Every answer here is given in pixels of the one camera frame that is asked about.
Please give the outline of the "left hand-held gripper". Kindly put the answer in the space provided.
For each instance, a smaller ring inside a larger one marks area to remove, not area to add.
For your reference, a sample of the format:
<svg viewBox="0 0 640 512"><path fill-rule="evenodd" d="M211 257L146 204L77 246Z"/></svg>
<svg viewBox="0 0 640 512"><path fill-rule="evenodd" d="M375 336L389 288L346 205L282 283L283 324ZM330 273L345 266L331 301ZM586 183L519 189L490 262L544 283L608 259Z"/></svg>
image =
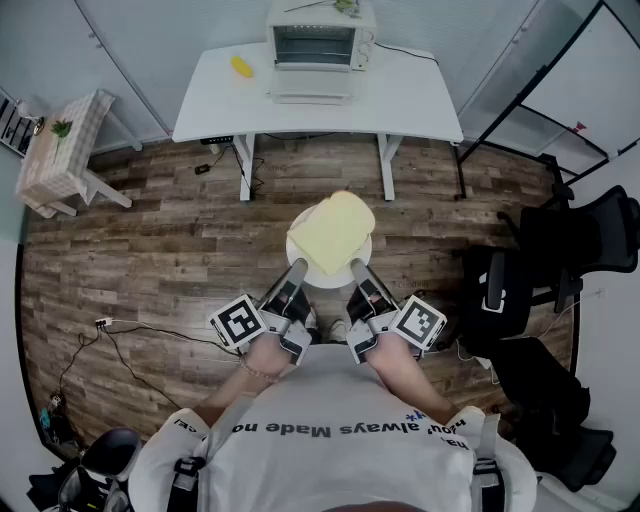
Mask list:
<svg viewBox="0 0 640 512"><path fill-rule="evenodd" d="M311 306L302 290L308 263L298 258L260 302L244 294L212 314L209 322L225 348L239 349L260 334L279 337L280 346L299 366L313 337L305 326Z"/></svg>

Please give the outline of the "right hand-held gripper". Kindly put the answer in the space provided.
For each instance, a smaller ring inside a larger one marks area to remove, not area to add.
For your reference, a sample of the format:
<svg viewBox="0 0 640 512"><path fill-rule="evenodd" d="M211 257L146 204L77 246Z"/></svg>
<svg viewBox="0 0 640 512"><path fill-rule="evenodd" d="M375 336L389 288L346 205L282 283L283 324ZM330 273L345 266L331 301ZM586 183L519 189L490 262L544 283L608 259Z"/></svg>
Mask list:
<svg viewBox="0 0 640 512"><path fill-rule="evenodd" d="M377 345L378 337L384 333L398 335L408 344L411 355L421 359L444 329L446 316L416 294L398 303L359 258L350 262L350 269L356 288L347 306L351 327L346 343L355 362L364 363L365 353Z"/></svg>

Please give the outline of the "white round plate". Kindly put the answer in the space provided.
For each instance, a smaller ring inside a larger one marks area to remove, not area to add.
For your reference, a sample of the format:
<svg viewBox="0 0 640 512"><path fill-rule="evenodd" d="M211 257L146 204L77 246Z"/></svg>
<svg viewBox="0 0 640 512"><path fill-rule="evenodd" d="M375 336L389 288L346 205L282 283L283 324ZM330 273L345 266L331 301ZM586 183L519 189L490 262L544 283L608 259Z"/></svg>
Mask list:
<svg viewBox="0 0 640 512"><path fill-rule="evenodd" d="M293 221L290 228L293 229L297 225L304 222L311 212L315 209L316 205L310 206L301 212ZM368 264L372 254L372 237L371 234L367 237L365 243L354 254L353 258L361 259L365 264ZM308 270L305 275L305 282L311 286L321 289L338 289L345 287L354 281L354 276L350 268L350 264L347 263L335 274L329 276L326 275L315 263L313 263L308 257L291 241L286 238L286 255L290 265L299 259L303 258L308 262Z"/></svg>

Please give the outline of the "pale yellow bread slice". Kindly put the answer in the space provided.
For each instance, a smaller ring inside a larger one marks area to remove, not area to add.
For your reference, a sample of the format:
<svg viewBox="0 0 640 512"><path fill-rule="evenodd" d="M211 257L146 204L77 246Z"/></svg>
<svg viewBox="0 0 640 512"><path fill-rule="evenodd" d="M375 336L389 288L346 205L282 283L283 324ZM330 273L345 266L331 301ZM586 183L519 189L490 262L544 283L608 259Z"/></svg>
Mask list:
<svg viewBox="0 0 640 512"><path fill-rule="evenodd" d="M376 225L367 204L348 191L336 191L288 232L289 239L327 276L344 267Z"/></svg>

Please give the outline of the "white toaster oven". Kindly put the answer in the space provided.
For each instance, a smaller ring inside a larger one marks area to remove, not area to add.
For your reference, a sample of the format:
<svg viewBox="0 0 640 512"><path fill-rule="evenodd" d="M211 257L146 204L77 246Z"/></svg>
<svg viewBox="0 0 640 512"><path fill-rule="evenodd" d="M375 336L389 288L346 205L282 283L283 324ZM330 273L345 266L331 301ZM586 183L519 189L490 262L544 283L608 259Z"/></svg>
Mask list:
<svg viewBox="0 0 640 512"><path fill-rule="evenodd" d="M361 17L332 6L286 12L316 0L274 0L266 20L273 73L269 95L277 103L341 105L353 97L353 75L368 69L377 35L373 7Z"/></svg>

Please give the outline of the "person's right forearm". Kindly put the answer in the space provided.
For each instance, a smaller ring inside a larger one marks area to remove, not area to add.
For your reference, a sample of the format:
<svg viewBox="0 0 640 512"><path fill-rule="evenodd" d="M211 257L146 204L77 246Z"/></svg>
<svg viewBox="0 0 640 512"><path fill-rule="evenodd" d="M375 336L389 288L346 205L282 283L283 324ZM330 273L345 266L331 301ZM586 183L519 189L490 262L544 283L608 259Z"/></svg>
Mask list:
<svg viewBox="0 0 640 512"><path fill-rule="evenodd" d="M446 425L459 412L436 391L405 341L379 337L366 361L392 394L439 424Z"/></svg>

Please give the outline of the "person's left forearm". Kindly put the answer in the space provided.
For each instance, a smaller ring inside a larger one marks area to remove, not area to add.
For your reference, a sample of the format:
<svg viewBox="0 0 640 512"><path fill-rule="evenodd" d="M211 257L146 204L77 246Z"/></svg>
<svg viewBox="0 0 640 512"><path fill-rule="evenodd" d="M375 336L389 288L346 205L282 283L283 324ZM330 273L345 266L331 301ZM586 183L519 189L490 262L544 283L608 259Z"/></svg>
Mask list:
<svg viewBox="0 0 640 512"><path fill-rule="evenodd" d="M239 366L209 397L193 408L193 411L211 427L223 412L240 396L258 395L272 384L288 368L291 354L280 345L280 337L263 333L250 344L241 357Z"/></svg>

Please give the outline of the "white table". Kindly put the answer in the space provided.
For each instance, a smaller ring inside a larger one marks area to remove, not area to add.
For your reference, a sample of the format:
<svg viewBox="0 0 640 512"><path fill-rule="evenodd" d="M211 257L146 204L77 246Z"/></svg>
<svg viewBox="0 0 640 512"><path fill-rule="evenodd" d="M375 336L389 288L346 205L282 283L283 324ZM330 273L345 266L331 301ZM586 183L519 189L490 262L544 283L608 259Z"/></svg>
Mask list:
<svg viewBox="0 0 640 512"><path fill-rule="evenodd" d="M252 78L231 65L242 57ZM233 135L242 162L240 195L251 197L254 141L258 134L287 132L376 135L384 198L395 197L391 160L405 137L449 143L463 139L445 81L432 55L381 48L365 72L353 75L353 99L343 105L279 104L268 96L273 71L265 42L211 49L197 62L173 130L174 142Z"/></svg>

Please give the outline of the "white printed t-shirt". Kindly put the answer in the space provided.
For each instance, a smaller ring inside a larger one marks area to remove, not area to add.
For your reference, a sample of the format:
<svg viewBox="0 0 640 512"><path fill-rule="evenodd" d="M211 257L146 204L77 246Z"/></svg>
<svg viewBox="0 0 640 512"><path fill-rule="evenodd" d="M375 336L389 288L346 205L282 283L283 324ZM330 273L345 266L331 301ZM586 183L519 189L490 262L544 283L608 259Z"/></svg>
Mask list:
<svg viewBox="0 0 640 512"><path fill-rule="evenodd" d="M209 427L173 413L129 479L135 512L533 512L535 472L474 407L446 425L339 344L310 347Z"/></svg>

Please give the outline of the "grey black chair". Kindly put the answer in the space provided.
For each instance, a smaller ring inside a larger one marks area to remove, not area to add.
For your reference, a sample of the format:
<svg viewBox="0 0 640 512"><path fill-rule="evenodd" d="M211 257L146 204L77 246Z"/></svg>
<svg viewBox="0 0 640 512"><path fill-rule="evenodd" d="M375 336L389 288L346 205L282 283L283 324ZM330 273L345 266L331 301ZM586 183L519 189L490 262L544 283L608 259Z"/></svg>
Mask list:
<svg viewBox="0 0 640 512"><path fill-rule="evenodd" d="M136 431L114 428L81 457L31 475L27 497L39 512L134 512L128 480L141 447Z"/></svg>

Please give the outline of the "checked tablecloth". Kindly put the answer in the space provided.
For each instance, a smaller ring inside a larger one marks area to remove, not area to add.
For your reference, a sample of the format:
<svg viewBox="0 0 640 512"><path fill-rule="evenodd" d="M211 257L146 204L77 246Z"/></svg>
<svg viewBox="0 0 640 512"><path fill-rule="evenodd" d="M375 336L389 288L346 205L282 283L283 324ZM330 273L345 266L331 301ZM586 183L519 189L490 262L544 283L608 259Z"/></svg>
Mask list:
<svg viewBox="0 0 640 512"><path fill-rule="evenodd" d="M94 149L99 130L115 97L97 89L80 97L47 118L44 130L32 139L22 161L16 196L44 218L55 215L47 207L73 195L86 198L82 175ZM69 135L56 147L50 129L56 120L73 122Z"/></svg>

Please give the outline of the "pile of plugs and adapters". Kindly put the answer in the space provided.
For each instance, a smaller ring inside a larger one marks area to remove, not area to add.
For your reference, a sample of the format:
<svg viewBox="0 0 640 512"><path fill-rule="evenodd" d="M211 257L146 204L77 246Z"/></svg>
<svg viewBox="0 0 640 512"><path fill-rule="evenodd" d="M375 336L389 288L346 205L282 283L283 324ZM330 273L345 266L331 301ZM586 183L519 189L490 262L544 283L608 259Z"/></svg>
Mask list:
<svg viewBox="0 0 640 512"><path fill-rule="evenodd" d="M84 442L68 416L66 397L53 393L39 415L41 429L47 441L59 447L82 452Z"/></svg>

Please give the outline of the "artificial flower bouquet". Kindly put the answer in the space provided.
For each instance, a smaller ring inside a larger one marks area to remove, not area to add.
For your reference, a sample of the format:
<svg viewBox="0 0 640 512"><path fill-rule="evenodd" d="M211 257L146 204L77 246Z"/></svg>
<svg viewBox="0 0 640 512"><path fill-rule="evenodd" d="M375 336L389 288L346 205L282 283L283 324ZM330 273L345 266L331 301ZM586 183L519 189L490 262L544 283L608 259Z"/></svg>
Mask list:
<svg viewBox="0 0 640 512"><path fill-rule="evenodd" d="M299 9L332 6L339 13L344 14L351 18L361 17L361 2L360 0L316 0L311 3L297 5L286 9L286 12L292 12Z"/></svg>

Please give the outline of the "white desk lamp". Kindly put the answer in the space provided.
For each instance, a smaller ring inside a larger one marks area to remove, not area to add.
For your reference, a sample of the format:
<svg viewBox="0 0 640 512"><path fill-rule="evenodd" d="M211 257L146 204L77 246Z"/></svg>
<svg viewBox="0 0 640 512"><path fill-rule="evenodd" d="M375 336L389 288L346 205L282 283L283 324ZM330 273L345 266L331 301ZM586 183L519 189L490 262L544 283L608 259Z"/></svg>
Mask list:
<svg viewBox="0 0 640 512"><path fill-rule="evenodd" d="M49 115L48 106L39 97L32 96L27 100L19 99L16 103L16 108L22 118L34 124L33 135L39 136L46 125Z"/></svg>

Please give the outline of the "dark wall shelf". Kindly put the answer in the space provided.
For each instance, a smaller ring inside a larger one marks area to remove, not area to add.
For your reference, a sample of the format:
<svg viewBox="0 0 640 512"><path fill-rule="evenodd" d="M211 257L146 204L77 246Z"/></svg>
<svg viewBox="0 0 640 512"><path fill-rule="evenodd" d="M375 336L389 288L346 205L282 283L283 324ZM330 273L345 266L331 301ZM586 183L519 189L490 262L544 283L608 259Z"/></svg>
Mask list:
<svg viewBox="0 0 640 512"><path fill-rule="evenodd" d="M0 144L24 156L30 144L34 123L18 113L16 103L0 90Z"/></svg>

